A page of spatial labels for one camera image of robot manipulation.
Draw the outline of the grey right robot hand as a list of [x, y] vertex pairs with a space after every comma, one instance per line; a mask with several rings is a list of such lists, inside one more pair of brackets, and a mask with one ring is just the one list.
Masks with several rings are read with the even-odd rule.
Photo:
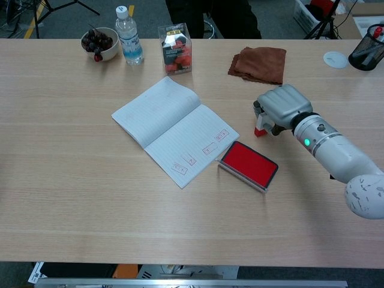
[[311, 102], [290, 84], [281, 85], [260, 95], [253, 103], [255, 133], [273, 136], [293, 129], [293, 120], [313, 112]]

